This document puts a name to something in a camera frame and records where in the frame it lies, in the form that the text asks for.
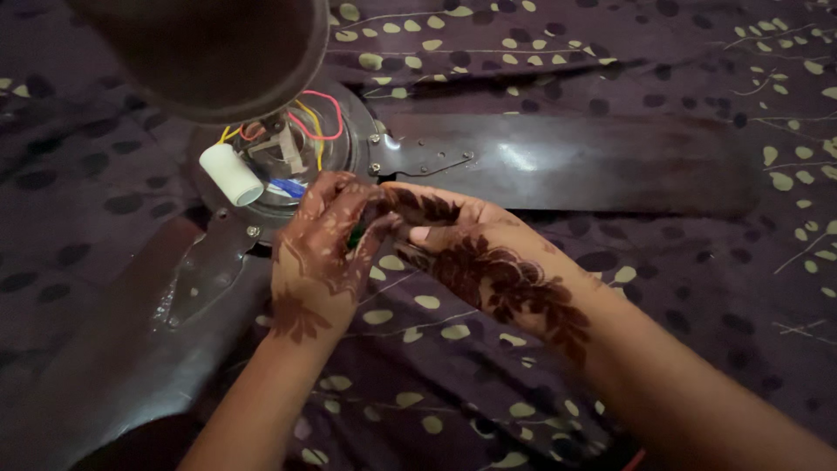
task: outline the hand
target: hand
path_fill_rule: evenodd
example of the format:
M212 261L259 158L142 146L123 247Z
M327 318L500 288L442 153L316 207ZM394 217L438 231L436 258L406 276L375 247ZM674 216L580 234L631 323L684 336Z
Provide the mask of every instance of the hand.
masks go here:
M318 331L339 338L357 308L372 257L397 216L382 213L383 191L346 172L322 172L308 188L290 223L277 231L273 250L273 331L297 344ZM352 229L372 221L357 247Z
M573 306L565 278L583 279L573 290L598 288L599 280L496 204L412 184L382 188L405 223L397 231L399 256L471 306L584 364L589 321Z

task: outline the blue wire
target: blue wire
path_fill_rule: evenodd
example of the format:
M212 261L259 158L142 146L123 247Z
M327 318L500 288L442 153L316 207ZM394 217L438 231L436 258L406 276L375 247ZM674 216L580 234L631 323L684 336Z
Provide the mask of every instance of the blue wire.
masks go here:
M272 179L270 182L283 189L291 198L302 198L302 195L306 192L306 187L298 184L294 180Z

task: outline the green object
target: green object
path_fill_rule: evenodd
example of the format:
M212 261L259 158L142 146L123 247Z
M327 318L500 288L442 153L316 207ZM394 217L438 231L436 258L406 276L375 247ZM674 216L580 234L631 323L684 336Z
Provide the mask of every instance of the green object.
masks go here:
M352 229L352 233L349 235L349 240L346 242L346 247L349 250L354 250L357 247L357 244L361 243L361 237L363 237L363 233L366 232L366 227L363 224L358 224Z

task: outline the fabric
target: fabric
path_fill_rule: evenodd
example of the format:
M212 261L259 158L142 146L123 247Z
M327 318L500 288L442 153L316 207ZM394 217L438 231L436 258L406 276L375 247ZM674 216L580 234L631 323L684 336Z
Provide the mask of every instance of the fabric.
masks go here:
M359 89L382 131L403 112L698 116L736 128L762 170L759 206L740 220L521 217L837 443L833 6L356 0L333 3L332 17L325 70ZM131 254L199 202L179 168L191 126L139 99L62 3L0 3L0 44L2 420ZM468 86L509 73L539 76ZM433 90L425 82L459 85L417 100ZM296 458L331 469L592 467L621 443L607 404L558 357L390 252L366 296L297 424Z

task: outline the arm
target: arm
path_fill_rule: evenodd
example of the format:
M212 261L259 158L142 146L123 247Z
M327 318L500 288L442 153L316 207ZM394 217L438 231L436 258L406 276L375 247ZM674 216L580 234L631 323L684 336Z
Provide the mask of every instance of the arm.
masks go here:
M357 308L372 256L392 217L347 240L380 189L349 173L323 172L277 233L273 328L180 463L182 471L277 469L311 387Z
M837 469L837 453L713 369L514 215L384 184L411 224L399 255L567 356L610 411L678 469Z

